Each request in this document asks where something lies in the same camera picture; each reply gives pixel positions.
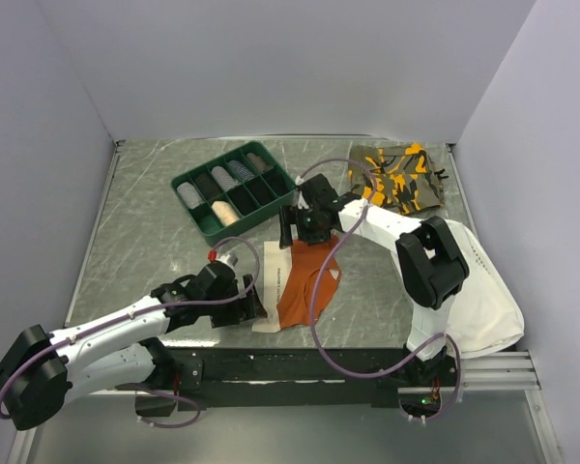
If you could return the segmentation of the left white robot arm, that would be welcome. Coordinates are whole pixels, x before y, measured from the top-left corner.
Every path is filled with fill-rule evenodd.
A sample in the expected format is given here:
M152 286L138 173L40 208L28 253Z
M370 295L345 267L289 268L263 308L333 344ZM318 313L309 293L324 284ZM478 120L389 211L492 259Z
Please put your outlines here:
M197 274L163 283L135 303L56 331L22 331L0 362L0 419L28 430L92 392L133 388L162 395L188 377L161 337L209 319L237 326L264 316L255 276L237 276L224 254Z

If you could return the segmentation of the orange underwear beige waistband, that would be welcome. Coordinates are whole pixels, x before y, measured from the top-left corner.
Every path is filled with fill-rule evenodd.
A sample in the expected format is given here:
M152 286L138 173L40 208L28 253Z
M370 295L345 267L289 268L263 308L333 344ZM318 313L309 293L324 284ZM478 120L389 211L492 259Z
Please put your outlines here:
M284 329L309 324L309 304L313 290L318 288L314 316L319 317L334 297L341 270L331 260L323 276L318 273L330 251L338 243L307 245L296 240L282 249L277 242L264 244L263 305L267 318L253 323L255 333L274 334Z

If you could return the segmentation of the green divided organizer tray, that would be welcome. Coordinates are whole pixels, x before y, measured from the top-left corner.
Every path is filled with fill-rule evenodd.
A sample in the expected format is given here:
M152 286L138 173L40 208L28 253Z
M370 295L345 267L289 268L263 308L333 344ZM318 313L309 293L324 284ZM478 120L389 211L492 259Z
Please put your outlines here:
M247 159L247 153L255 153L272 168L260 174ZM228 166L227 163L230 160L239 160L255 175L255 178L242 183ZM206 200L195 185L194 179L202 173L211 174L211 169L217 165L224 167L240 182L240 185L229 191L224 191L222 195L212 200ZM177 186L184 182L189 182L195 186L205 200L204 204L192 210L186 206L176 191ZM205 161L172 179L170 186L189 218L195 224L196 230L210 246L218 243L223 238L242 235L260 223L276 216L281 206L292 202L295 191L293 179L265 145L258 141L249 141L214 159ZM229 203L240 219L227 227L223 226L211 208L212 203L218 200Z

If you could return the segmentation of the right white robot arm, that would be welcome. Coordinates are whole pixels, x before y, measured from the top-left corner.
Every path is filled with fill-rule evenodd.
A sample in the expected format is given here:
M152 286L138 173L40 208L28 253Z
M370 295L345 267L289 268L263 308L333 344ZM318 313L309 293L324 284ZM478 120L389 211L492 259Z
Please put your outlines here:
M441 217L415 219L380 208L353 192L338 194L318 174L297 185L299 201L279 210L279 245L302 243L304 251L327 246L328 254L304 280L307 321L316 322L320 287L326 282L336 253L356 235L392 252L403 288L413 305L412 327L405 357L381 371L361 373L344 368L315 344L323 360L337 372L357 379L376 379L404 369L415 385L425 385L438 372L449 347L456 344L447 333L450 308L470 275L470 268L450 227Z

